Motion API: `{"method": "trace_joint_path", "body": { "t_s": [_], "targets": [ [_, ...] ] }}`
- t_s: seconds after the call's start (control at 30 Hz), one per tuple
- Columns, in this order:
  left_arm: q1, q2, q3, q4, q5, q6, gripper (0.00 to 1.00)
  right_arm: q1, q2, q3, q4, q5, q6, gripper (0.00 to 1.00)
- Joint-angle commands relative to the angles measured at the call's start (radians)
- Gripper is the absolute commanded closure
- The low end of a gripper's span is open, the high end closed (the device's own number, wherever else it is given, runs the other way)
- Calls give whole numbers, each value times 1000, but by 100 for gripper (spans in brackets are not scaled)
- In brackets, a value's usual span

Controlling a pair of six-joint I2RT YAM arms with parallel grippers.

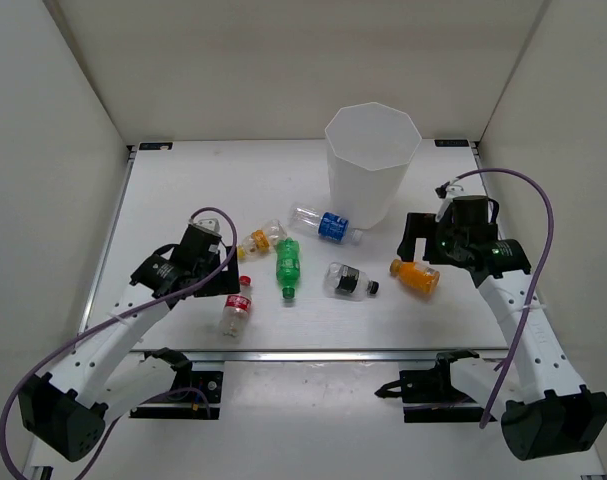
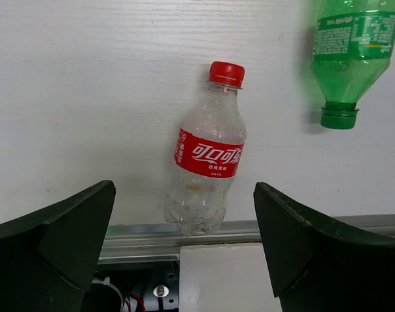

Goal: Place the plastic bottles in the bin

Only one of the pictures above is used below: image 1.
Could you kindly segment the blue label clear bottle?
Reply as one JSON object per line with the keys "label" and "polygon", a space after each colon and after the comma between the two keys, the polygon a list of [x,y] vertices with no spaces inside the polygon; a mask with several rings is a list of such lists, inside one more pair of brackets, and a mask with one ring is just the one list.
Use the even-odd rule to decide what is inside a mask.
{"label": "blue label clear bottle", "polygon": [[347,218],[300,203],[292,206],[289,224],[297,230],[337,244],[358,245],[363,235],[361,230],[351,226]]}

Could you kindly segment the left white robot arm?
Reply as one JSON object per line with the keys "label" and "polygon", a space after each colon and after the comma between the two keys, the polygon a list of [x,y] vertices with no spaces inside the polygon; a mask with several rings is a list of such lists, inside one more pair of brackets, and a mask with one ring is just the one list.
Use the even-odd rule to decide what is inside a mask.
{"label": "left white robot arm", "polygon": [[86,457],[109,423],[165,394],[189,395],[187,357],[161,348],[145,353],[128,372],[117,366],[178,302],[240,290],[236,251],[222,242],[215,219],[190,220],[181,240],[157,248],[131,274],[107,319],[38,368],[18,390],[24,427],[70,462]]}

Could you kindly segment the yellow label clear bottle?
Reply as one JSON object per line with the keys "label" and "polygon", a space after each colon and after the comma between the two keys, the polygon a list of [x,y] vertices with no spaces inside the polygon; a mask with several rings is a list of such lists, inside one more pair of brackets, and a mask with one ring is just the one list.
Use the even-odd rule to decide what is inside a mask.
{"label": "yellow label clear bottle", "polygon": [[246,236],[237,246],[238,259],[247,260],[267,255],[287,237],[287,232],[279,220],[269,220]]}

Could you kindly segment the black label clear bottle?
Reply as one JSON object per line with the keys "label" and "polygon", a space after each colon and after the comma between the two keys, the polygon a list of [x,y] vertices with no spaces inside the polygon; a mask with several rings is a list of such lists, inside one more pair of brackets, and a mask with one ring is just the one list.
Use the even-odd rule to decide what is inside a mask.
{"label": "black label clear bottle", "polygon": [[329,264],[323,287],[329,296],[354,301],[374,297],[380,288],[379,283],[362,270],[339,262]]}

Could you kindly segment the orange juice bottle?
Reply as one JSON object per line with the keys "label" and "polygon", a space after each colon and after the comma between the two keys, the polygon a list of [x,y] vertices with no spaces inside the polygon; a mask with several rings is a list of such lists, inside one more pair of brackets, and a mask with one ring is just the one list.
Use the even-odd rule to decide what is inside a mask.
{"label": "orange juice bottle", "polygon": [[394,259],[390,264],[390,274],[409,289],[431,296],[438,286],[440,273],[419,262],[405,262]]}

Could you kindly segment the red label clear bottle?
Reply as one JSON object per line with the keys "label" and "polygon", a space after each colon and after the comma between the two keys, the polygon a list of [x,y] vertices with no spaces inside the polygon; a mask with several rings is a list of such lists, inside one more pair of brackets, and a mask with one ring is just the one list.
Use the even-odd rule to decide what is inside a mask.
{"label": "red label clear bottle", "polygon": [[219,331],[226,340],[240,340],[247,326],[252,308],[252,279],[239,277],[240,291],[227,296],[219,323]]}

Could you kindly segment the green plastic bottle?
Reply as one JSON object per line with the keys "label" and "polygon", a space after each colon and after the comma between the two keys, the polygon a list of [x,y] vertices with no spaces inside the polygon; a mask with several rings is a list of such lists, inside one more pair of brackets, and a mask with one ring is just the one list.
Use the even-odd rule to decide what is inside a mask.
{"label": "green plastic bottle", "polygon": [[295,298],[301,271],[299,260],[299,242],[287,237],[276,245],[276,279],[284,300]]}

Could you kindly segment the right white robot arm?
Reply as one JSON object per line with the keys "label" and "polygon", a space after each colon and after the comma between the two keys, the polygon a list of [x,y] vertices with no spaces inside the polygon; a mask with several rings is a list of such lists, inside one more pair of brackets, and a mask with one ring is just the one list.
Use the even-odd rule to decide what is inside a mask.
{"label": "right white robot arm", "polygon": [[432,387],[443,399],[466,394],[499,421],[520,460],[589,450],[607,423],[607,395],[592,392],[560,346],[535,296],[530,262],[514,239],[499,236],[499,204],[486,196],[447,198],[438,213],[411,212],[398,256],[467,271],[490,307],[510,349],[503,365],[518,374],[494,394],[499,372],[472,351],[443,354]]}

